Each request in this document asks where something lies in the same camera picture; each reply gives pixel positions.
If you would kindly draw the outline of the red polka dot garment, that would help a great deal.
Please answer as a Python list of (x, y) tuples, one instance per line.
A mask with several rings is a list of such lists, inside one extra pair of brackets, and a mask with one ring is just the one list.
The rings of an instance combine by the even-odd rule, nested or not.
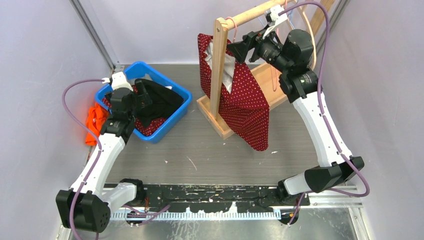
[(269, 147), (270, 106), (249, 67), (233, 61), (231, 91), (221, 87), (218, 113), (256, 151)]
[[(112, 105), (109, 100), (105, 97), (107, 93), (110, 92), (109, 86), (105, 87), (104, 91), (99, 91), (95, 94), (95, 101), (106, 111), (111, 112)], [(166, 117), (156, 117), (148, 120), (147, 118), (136, 118), (135, 129), (138, 130), (143, 136), (149, 137), (152, 136), (165, 122)]]

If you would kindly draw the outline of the black garment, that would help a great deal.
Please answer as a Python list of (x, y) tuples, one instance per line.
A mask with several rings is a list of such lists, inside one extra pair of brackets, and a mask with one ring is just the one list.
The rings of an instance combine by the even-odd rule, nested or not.
[(184, 99), (175, 91), (152, 80), (144, 79), (144, 85), (153, 100), (153, 104), (142, 108), (137, 118), (169, 118), (184, 103)]

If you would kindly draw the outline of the light blue hanger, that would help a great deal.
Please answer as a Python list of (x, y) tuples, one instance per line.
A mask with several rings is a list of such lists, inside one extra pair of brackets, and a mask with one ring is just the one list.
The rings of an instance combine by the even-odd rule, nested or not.
[[(288, 13), (286, 13), (287, 14), (287, 16), (288, 16), (288, 23), (289, 23), (289, 26), (290, 27), (293, 27), (293, 24), (292, 24), (292, 22), (291, 22), (291, 20), (292, 20), (292, 12), (293, 12), (293, 10), (291, 10), (291, 11), (289, 11)], [(261, 21), (261, 24), (262, 24), (262, 26), (263, 26), (263, 30), (265, 30), (265, 27), (267, 26), (267, 24), (268, 24), (268, 22), (267, 22), (267, 24), (264, 24), (262, 21)]]

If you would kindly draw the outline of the wooden hanger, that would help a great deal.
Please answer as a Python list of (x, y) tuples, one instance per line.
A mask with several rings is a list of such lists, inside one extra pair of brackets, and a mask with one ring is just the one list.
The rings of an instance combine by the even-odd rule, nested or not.
[(312, 46), (313, 46), (313, 52), (312, 52), (312, 61), (309, 64), (309, 67), (310, 67), (311, 70), (314, 70), (315, 67), (316, 67), (316, 64), (317, 64), (317, 50), (316, 50), (315, 36), (314, 36), (313, 30), (312, 30), (312, 26), (311, 26), (310, 20), (307, 17), (307, 14), (306, 14), (306, 6), (305, 5), (300, 6), (300, 7), (297, 8), (297, 10), (298, 10), (298, 12), (299, 12), (299, 14), (300, 14), (300, 16), (301, 16), (301, 18), (302, 18), (305, 26), (307, 27), (307, 32), (309, 33), (309, 35), (311, 37), (311, 43), (312, 43)]

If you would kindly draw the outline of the pink hanger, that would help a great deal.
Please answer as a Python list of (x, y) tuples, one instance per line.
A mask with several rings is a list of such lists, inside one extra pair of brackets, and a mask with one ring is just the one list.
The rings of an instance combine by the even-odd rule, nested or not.
[(232, 17), (230, 17), (230, 16), (228, 16), (228, 17), (226, 17), (225, 18), (226, 20), (229, 20), (229, 21), (231, 21), (232, 22), (232, 24), (233, 24), (233, 38), (232, 38), (232, 43), (235, 43), (236, 42), (236, 38), (237, 38), (237, 32), (238, 32), (238, 26), (237, 26), (237, 23), (236, 23), (236, 21), (232, 18)]
[[(275, 36), (273, 37), (273, 39), (275, 40), (275, 44), (277, 44), (278, 41), (279, 41), (279, 28), (278, 27), (275, 30)], [(275, 55), (275, 57), (273, 59), (273, 63), (271, 63), (271, 65), (274, 67), (274, 73), (275, 73), (275, 76), (271, 75), (271, 77), (272, 77), (272, 90), (274, 92), (276, 92), (277, 88), (278, 88), (278, 73), (277, 73), (278, 68), (276, 67), (278, 55), (279, 54)]]

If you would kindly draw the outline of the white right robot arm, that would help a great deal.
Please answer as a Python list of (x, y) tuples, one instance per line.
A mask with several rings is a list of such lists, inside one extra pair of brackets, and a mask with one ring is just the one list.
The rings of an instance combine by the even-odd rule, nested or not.
[(354, 176), (360, 176), (364, 160), (353, 156), (343, 143), (326, 111), (321, 79), (309, 67), (314, 51), (310, 34), (295, 29), (281, 43), (274, 31), (261, 30), (250, 32), (242, 39), (246, 50), (253, 50), (250, 62), (263, 59), (281, 72), (280, 88), (301, 116), (317, 154), (318, 166), (278, 182), (279, 202), (288, 206), (300, 194), (333, 190)]

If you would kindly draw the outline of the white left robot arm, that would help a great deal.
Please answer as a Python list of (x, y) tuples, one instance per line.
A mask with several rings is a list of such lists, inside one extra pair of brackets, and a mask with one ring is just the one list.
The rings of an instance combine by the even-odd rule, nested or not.
[(226, 214), (232, 206), (239, 213), (245, 211), (247, 199), (235, 197), (200, 200), (194, 206), (187, 202), (181, 206), (157, 205), (153, 212), (141, 212), (135, 207), (146, 202), (146, 189), (141, 180), (132, 178), (125, 178), (115, 188), (103, 193), (114, 162), (135, 130), (136, 109), (148, 105), (150, 100), (139, 100), (142, 91), (134, 91), (124, 72), (117, 72), (111, 78), (102, 79), (102, 82), (111, 87), (113, 111), (99, 134), (88, 131), (96, 141), (95, 153), (72, 186), (68, 190), (60, 190), (56, 196), (55, 202), (65, 228), (74, 233), (88, 231), (100, 234), (107, 228), (113, 213), (120, 208), (129, 209), (128, 220), (139, 225), (162, 219), (166, 213)]

